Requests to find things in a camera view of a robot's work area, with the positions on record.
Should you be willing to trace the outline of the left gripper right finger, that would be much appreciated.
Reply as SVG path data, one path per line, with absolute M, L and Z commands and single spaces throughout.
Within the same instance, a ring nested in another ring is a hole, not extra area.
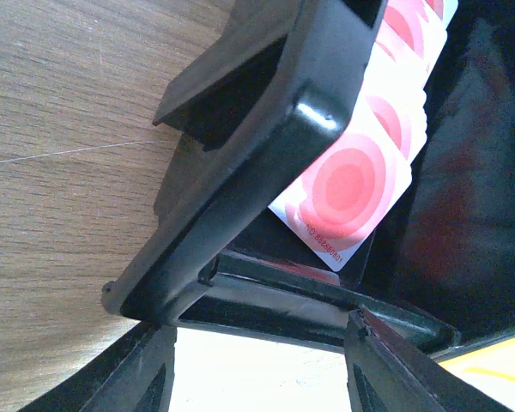
M 365 307 L 348 315 L 344 337 L 353 411 L 507 411 L 447 372 Z

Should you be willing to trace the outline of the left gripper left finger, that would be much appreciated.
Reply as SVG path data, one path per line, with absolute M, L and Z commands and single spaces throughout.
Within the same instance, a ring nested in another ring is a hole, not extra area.
M 141 322 L 23 411 L 168 411 L 177 329 Z

